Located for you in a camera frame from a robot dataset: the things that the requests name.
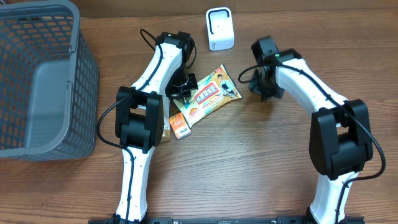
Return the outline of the yellow white snack bag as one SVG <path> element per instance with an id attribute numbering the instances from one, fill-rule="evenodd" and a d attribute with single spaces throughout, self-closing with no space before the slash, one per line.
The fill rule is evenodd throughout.
<path id="1" fill-rule="evenodd" d="M 230 101 L 242 98 L 224 64 L 198 81 L 197 85 L 198 89 L 191 91 L 188 100 L 174 100 L 190 128 Z"/>

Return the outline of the small orange white packet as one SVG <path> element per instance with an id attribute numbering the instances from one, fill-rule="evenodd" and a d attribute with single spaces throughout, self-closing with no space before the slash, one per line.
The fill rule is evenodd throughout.
<path id="1" fill-rule="evenodd" d="M 171 116 L 169 122 L 177 139 L 182 139 L 191 135 L 192 131 L 182 113 Z"/>

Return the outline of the white gold cosmetic tube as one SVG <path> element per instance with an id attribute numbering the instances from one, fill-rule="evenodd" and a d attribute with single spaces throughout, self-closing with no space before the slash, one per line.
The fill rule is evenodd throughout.
<path id="1" fill-rule="evenodd" d="M 162 142 L 170 141 L 170 100 L 167 97 L 163 97 L 163 112 L 164 112 L 164 130 L 162 134 Z"/>

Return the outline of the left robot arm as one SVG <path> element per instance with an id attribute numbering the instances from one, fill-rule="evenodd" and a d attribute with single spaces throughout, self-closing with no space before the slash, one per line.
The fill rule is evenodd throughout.
<path id="1" fill-rule="evenodd" d="M 187 61 L 195 48 L 189 33 L 161 33 L 155 54 L 130 87 L 116 95 L 115 134 L 123 152 L 121 199 L 113 223 L 144 223 L 147 215 L 147 182 L 150 160 L 169 128 L 171 100 L 186 100 L 198 88 Z"/>

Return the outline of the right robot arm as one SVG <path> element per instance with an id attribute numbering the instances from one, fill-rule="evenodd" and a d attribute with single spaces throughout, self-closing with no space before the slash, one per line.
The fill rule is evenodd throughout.
<path id="1" fill-rule="evenodd" d="M 289 92 L 311 116 L 308 151 L 318 172 L 315 198 L 304 223 L 364 223 L 345 215 L 354 179 L 373 158 L 368 107 L 350 101 L 322 82 L 294 49 L 280 51 L 273 38 L 252 44 L 256 69 L 249 84 L 263 100 Z"/>

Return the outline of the white barcode scanner stand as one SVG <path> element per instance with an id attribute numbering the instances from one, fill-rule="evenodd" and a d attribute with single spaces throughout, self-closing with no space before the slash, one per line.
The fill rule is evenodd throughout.
<path id="1" fill-rule="evenodd" d="M 215 7 L 207 10 L 206 27 L 209 49 L 227 50 L 234 47 L 233 17 L 230 8 Z"/>

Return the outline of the grey plastic shopping basket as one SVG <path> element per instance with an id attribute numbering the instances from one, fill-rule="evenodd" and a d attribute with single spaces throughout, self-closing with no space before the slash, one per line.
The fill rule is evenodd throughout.
<path id="1" fill-rule="evenodd" d="M 79 159 L 95 148 L 99 68 L 70 1 L 1 6 L 1 157 Z"/>

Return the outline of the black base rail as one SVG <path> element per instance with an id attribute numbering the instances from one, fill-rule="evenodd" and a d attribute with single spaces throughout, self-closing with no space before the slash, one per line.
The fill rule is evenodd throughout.
<path id="1" fill-rule="evenodd" d="M 107 220 L 89 220 L 89 224 L 111 224 L 125 223 L 116 217 Z M 146 218 L 145 224 L 304 224 L 310 223 L 305 216 L 279 216 L 276 218 L 264 219 L 173 219 L 170 217 Z M 349 217 L 343 223 L 349 224 L 365 224 L 363 217 Z"/>

